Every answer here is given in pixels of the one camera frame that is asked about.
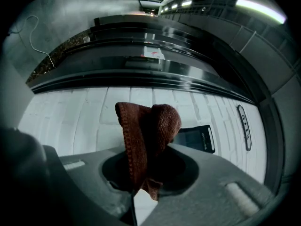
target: light strip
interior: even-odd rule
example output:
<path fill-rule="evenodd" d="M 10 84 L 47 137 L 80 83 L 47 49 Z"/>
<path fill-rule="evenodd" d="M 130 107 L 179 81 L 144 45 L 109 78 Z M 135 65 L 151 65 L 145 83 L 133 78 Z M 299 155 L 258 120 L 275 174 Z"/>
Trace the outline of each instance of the light strip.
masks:
<path fill-rule="evenodd" d="M 258 4 L 256 2 L 252 2 L 252 1 L 248 1 L 248 0 L 237 0 L 236 5 L 242 6 L 245 8 L 250 8 L 250 9 L 256 10 L 258 12 L 261 12 L 269 17 L 274 18 L 281 24 L 283 24 L 286 20 L 286 18 L 284 16 L 282 16 L 281 14 L 279 14 L 278 12 L 276 12 L 264 5 Z"/>
<path fill-rule="evenodd" d="M 182 3 L 182 7 L 183 7 L 183 6 L 190 5 L 191 3 L 192 3 L 192 1 L 189 1 L 189 2 L 184 2 L 184 3 Z"/>

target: towel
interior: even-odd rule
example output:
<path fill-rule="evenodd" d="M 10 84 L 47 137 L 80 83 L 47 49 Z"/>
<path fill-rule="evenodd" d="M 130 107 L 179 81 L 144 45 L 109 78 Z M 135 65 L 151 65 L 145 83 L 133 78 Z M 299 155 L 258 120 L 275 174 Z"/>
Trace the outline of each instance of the towel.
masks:
<path fill-rule="evenodd" d="M 156 163 L 162 161 L 164 149 L 181 127 L 178 112 L 170 105 L 152 108 L 127 102 L 115 104 L 123 129 L 129 175 L 134 194 L 143 189 L 153 200 L 163 185 Z"/>

